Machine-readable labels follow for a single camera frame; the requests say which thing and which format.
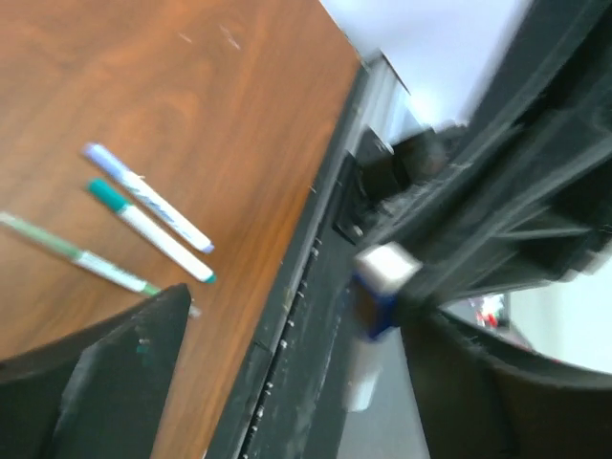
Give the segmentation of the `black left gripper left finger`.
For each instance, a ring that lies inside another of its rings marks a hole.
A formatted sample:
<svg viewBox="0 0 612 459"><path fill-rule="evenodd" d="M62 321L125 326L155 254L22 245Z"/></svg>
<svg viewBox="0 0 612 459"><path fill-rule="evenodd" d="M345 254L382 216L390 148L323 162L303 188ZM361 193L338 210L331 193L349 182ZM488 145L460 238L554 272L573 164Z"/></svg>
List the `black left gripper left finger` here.
<svg viewBox="0 0 612 459"><path fill-rule="evenodd" d="M187 286L172 286L3 360L2 457L149 457L190 306Z"/></svg>

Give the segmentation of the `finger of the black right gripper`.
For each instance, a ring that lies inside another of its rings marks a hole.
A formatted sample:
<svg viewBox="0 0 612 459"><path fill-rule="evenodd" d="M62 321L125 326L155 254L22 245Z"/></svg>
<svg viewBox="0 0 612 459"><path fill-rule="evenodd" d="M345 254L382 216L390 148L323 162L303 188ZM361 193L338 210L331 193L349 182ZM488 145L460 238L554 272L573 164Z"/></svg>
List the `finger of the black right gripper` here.
<svg viewBox="0 0 612 459"><path fill-rule="evenodd" d="M480 221L467 199L405 193L398 235L422 261L400 289L401 306L441 306L482 294L569 280L602 253L602 193L560 190L541 200L489 208Z"/></svg>
<svg viewBox="0 0 612 459"><path fill-rule="evenodd" d="M508 162L521 156L536 162L536 173L582 157L586 144L571 144L564 120L592 117L610 94L610 2L535 1L448 162L394 198L393 213L377 229L418 230L454 216L467 189L495 170L509 178Z"/></svg>

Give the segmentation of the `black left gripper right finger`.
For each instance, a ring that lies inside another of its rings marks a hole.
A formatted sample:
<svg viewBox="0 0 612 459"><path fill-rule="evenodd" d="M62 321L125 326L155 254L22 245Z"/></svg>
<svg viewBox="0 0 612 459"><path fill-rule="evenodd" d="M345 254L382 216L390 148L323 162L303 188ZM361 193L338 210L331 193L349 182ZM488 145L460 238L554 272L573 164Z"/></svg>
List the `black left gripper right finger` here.
<svg viewBox="0 0 612 459"><path fill-rule="evenodd" d="M611 377L403 295L399 325L432 458L608 458Z"/></svg>

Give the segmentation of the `blue pen cap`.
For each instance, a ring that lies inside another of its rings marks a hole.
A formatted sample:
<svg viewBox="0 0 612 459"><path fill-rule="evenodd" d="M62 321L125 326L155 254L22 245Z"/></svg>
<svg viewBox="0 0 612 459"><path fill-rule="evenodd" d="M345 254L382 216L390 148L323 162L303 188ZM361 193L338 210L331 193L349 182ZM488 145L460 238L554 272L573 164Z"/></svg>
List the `blue pen cap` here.
<svg viewBox="0 0 612 459"><path fill-rule="evenodd" d="M352 280L360 293L357 316L370 340L393 328L399 290L423 266L400 244L373 245L354 258Z"/></svg>

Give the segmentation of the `grey green pen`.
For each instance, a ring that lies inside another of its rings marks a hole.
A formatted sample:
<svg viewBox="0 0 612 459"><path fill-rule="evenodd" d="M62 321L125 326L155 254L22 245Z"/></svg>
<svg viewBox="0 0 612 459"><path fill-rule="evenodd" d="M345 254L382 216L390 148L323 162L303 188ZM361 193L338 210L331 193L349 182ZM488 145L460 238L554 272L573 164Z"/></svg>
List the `grey green pen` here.
<svg viewBox="0 0 612 459"><path fill-rule="evenodd" d="M42 247L69 259L80 268L120 285L128 291L147 297L156 295L161 291L160 288L119 268L105 258L101 258L93 252L82 250L72 243L6 211L1 212L1 224Z"/></svg>

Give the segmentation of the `white green-end marker pen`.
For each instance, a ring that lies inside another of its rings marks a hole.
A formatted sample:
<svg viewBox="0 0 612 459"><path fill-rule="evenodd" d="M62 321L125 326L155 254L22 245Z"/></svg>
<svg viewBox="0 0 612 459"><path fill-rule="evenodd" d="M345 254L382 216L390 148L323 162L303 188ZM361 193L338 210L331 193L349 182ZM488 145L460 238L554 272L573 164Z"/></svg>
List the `white green-end marker pen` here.
<svg viewBox="0 0 612 459"><path fill-rule="evenodd" d="M87 190L95 199L117 214L126 225L195 279L203 283L212 283L216 280L216 275L208 265L183 247L104 180L91 180L87 185Z"/></svg>

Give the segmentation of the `white purple-tip marker pen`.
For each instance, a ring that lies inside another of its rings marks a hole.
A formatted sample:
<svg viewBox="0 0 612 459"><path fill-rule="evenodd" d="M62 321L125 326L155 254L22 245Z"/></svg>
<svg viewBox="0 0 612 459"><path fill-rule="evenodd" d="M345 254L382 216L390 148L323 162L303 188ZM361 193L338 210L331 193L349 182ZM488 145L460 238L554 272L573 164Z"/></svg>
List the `white purple-tip marker pen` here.
<svg viewBox="0 0 612 459"><path fill-rule="evenodd" d="M214 250L214 245L206 235L106 147L99 143L88 143L83 153L194 249L203 253Z"/></svg>

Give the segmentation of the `thin white blue-end pen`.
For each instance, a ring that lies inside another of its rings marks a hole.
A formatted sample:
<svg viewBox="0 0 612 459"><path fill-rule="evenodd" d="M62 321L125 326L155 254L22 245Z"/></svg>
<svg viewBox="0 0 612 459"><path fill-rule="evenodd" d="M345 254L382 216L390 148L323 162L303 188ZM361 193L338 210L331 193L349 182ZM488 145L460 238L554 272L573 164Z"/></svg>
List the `thin white blue-end pen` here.
<svg viewBox="0 0 612 459"><path fill-rule="evenodd" d="M382 368L382 345L363 336L353 339L344 407L348 412L362 412L372 401Z"/></svg>

